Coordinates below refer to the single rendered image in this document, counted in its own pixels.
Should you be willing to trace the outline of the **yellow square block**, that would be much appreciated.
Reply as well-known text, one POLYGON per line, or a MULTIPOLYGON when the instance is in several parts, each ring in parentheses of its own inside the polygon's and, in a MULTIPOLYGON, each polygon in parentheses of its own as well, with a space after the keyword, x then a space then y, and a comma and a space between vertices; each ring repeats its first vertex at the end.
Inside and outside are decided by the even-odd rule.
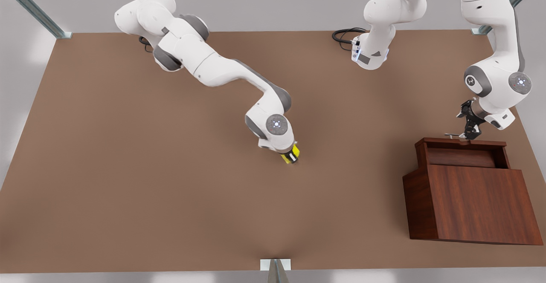
POLYGON ((287 163, 287 153, 288 153, 288 152, 286 152, 286 153, 281 153, 281 156, 282 156, 282 158, 284 159, 284 161, 285 161, 286 163, 287 163))

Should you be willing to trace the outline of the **brown wooden drawer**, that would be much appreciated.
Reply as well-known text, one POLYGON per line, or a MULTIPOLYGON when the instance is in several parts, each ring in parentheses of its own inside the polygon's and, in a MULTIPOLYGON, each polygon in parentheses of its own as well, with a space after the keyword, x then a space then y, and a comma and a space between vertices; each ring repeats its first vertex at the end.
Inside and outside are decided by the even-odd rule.
POLYGON ((505 142, 423 138, 415 143, 418 166, 441 165, 509 170, 505 142))

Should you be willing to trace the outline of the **brown wooden cabinet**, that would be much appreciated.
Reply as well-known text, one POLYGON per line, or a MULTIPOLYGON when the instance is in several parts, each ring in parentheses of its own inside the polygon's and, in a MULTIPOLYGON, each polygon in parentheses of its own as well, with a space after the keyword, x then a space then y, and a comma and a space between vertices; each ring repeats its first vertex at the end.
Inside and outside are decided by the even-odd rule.
POLYGON ((427 165, 402 182, 413 240, 543 244, 520 170, 427 165))

